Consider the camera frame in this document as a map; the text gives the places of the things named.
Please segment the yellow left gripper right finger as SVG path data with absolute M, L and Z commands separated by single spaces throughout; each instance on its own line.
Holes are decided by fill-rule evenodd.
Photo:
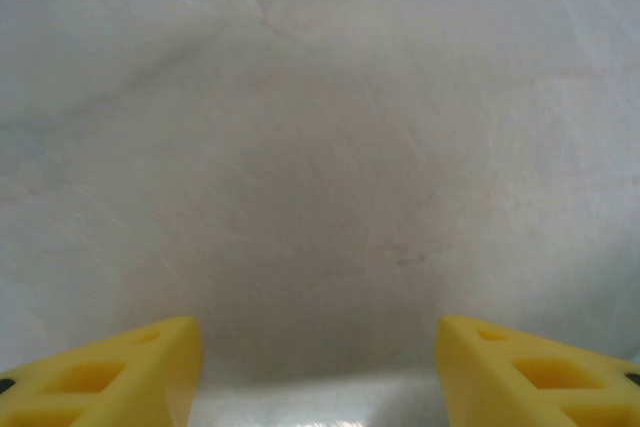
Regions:
M 630 361 L 444 316 L 435 365 L 455 427 L 639 427 L 639 367 Z

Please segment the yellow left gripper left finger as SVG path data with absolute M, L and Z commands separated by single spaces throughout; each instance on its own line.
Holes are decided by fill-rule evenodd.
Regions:
M 172 317 L 5 371 L 4 426 L 185 426 L 202 366 L 198 322 Z

